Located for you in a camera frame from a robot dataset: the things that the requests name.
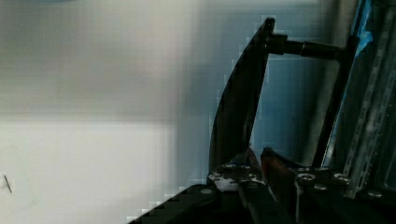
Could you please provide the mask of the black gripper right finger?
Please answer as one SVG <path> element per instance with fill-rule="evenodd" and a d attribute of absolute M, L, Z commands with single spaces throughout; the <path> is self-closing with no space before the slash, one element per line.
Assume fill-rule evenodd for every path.
<path fill-rule="evenodd" d="M 288 212 L 296 224 L 313 224 L 304 196 L 304 187 L 315 180 L 309 169 L 279 155 L 270 147 L 261 154 L 262 173 L 275 200 Z"/>

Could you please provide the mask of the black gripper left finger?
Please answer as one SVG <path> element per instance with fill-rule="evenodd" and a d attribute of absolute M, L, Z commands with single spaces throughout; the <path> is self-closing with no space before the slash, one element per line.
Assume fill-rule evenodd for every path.
<path fill-rule="evenodd" d="M 249 148 L 208 174 L 220 192 L 237 192 L 253 224 L 292 224 L 287 211 L 274 199 L 261 167 Z"/>

